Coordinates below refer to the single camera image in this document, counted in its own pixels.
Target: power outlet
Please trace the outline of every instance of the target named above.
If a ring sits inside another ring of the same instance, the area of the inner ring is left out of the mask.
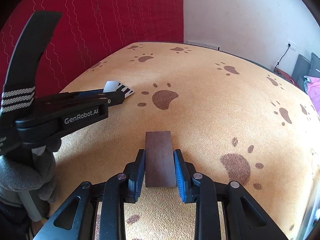
[[[290,44],[290,49],[293,49],[294,51],[296,51],[297,44],[293,43],[292,41],[287,40],[286,46],[288,46],[288,44]]]

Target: gray cushion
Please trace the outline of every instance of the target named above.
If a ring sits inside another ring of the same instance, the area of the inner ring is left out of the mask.
[[[305,90],[304,90],[304,78],[302,76],[299,76],[297,83],[298,83],[298,86],[300,87],[300,89],[303,92],[305,92]]]
[[[313,52],[311,53],[311,65],[310,65],[310,68],[320,69],[320,58],[318,58],[318,56],[316,54],[314,54]]]
[[[298,82],[299,76],[308,76],[309,71],[310,71],[310,62],[301,54],[299,54],[296,65],[291,75],[292,79],[295,82]]]
[[[313,52],[311,53],[311,65],[308,76],[320,78],[320,58]]]

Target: pink cloth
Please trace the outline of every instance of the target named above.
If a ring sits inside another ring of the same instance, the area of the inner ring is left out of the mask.
[[[316,111],[320,114],[320,78],[306,77],[311,81],[307,83],[307,94],[315,106]]]

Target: electrical cable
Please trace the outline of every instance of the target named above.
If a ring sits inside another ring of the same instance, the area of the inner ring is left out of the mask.
[[[282,59],[282,58],[284,57],[284,55],[287,53],[287,51],[289,50],[290,46],[291,46],[291,44],[288,43],[288,48],[287,48],[287,50],[285,51],[285,53],[283,54],[283,56],[281,57],[281,59]],[[279,65],[281,59],[279,60],[279,62],[278,62],[277,65],[275,66],[275,69],[273,70],[273,72],[276,72],[276,68],[277,68],[277,66]]]

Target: blue gripper pad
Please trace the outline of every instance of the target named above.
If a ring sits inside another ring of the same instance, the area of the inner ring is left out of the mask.
[[[179,149],[175,150],[173,155],[179,196],[184,203],[192,203],[191,179],[186,163]]]

